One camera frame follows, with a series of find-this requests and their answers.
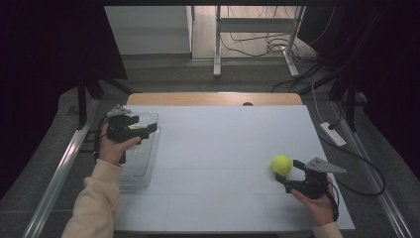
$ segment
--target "human arm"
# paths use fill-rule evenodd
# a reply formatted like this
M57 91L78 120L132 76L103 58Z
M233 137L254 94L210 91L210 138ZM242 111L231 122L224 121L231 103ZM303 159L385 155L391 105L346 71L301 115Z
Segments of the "human arm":
M334 196L332 186L329 185L329 192ZM334 220L333 205L327 195L322 195L317 199L311 199L298 190L293 189L291 193L301 201L311 213L317 227L313 229L316 238L340 238L343 237L337 222Z
M107 125L101 135L106 134ZM106 136L99 139L99 160L92 176L84 180L85 189L74 203L73 214L62 237L112 237L118 209L118 178L122 168L118 162L125 150L140 142L133 138L116 144Z

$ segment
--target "wooden floor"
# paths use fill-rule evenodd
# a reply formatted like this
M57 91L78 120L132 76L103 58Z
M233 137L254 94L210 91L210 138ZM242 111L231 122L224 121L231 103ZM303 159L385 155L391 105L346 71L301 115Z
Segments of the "wooden floor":
M222 6L222 18L293 18L296 7L294 6ZM192 57L194 59L212 59L214 57L216 38L216 7L196 6L194 7L195 20L193 22L192 36ZM222 42L226 47L242 51L249 55L259 56L267 52L267 41L273 40L274 44L287 44L288 35L275 37L275 34L267 33L222 33ZM235 41L249 38L259 38L249 41ZM295 44L298 53L302 57L313 57L316 53L300 40L296 39ZM222 58L251 58L243 53L228 50L222 46ZM259 58L282 58L280 52L269 53Z

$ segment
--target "tennis ball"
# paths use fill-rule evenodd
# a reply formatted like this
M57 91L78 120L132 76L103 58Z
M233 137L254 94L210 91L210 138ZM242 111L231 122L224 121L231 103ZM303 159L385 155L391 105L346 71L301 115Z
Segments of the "tennis ball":
M287 156L278 155L271 161L271 169L282 176L287 176L291 168L291 160Z

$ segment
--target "power strip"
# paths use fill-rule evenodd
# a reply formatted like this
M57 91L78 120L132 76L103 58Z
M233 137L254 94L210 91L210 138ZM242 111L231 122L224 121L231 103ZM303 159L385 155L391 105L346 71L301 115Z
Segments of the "power strip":
M324 122L320 124L322 130L328 135L328 137L337 145L337 146L344 146L346 145L346 142L343 140L343 138L336 132L336 130L332 129L330 130L328 127L330 126L330 123Z

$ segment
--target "forearm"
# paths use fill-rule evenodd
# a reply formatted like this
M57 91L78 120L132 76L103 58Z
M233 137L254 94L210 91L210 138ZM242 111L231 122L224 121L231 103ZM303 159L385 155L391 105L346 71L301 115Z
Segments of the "forearm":
M327 225L318 226L313 229L316 238L342 238L337 222L332 222Z
M62 237L112 237L118 209L118 177L122 168L98 160L85 189L77 197Z

